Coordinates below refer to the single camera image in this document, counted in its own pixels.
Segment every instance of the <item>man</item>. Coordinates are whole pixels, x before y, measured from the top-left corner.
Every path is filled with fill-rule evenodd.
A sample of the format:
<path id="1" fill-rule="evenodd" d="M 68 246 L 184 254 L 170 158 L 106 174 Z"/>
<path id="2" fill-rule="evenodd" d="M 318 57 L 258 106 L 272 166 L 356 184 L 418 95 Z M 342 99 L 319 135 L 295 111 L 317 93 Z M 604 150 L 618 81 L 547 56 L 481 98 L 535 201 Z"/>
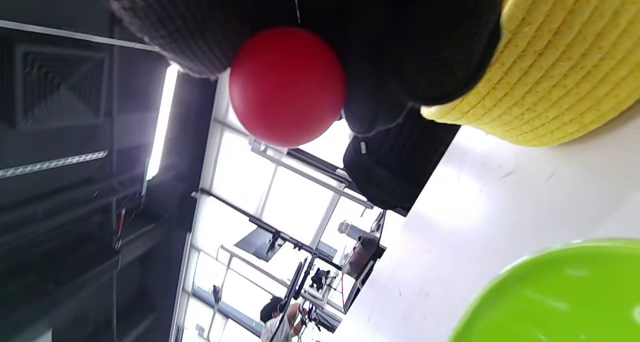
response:
<path id="1" fill-rule="evenodd" d="M 300 334 L 300 330 L 302 330 L 302 321 L 298 321 L 294 326 L 294 322 L 298 318 L 300 303 L 292 303 L 288 306 L 284 320 L 278 328 L 282 309 L 284 309 L 281 303 L 282 298 L 273 297 L 260 311 L 260 320 L 264 323 L 262 335 L 260 335 L 262 342 L 270 342 L 273 335 L 275 336 L 272 342 L 291 342 L 291 339 Z"/>

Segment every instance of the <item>black bag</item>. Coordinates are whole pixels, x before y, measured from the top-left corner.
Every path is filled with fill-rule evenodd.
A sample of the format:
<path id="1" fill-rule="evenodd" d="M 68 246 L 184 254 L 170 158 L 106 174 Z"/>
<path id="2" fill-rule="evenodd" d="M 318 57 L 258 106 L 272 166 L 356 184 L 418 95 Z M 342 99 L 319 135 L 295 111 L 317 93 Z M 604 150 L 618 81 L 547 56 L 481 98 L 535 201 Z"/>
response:
<path id="1" fill-rule="evenodd" d="M 342 163 L 368 201 L 409 212 L 459 128 L 426 120 L 411 109 L 394 127 L 354 136 Z"/>

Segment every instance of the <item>green bowl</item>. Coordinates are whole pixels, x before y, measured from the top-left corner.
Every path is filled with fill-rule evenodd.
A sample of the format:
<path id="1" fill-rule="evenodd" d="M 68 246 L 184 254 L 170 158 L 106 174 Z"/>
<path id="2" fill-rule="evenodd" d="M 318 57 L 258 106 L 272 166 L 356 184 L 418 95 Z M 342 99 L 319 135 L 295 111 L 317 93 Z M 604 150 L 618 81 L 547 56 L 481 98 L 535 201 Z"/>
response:
<path id="1" fill-rule="evenodd" d="M 575 242 L 500 274 L 452 342 L 640 341 L 640 241 Z"/>

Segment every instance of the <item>yellow rope basket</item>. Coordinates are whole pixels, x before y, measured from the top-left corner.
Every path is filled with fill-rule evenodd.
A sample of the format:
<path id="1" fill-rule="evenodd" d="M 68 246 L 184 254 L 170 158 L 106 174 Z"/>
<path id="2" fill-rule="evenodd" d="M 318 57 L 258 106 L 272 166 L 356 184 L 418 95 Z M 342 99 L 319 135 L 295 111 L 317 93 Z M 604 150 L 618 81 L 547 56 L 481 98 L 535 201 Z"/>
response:
<path id="1" fill-rule="evenodd" d="M 640 0 L 507 0 L 482 81 L 425 118 L 523 146 L 553 146 L 640 99 Z"/>

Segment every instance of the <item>black cloth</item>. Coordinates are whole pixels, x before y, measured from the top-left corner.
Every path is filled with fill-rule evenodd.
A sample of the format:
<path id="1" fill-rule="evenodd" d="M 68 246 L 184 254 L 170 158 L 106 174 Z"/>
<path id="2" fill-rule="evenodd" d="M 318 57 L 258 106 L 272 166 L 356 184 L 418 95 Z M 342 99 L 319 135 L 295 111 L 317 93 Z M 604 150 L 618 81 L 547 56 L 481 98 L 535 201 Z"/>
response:
<path id="1" fill-rule="evenodd" d="M 428 121 L 411 109 L 394 127 L 352 138 L 342 158 L 344 170 L 375 206 L 409 212 L 459 128 Z"/>
<path id="2" fill-rule="evenodd" d="M 346 121 L 370 135 L 410 106 L 451 102 L 480 81 L 500 39 L 503 0 L 107 2 L 167 58 L 211 79 L 256 32 L 298 25 L 318 34 L 347 76 Z"/>

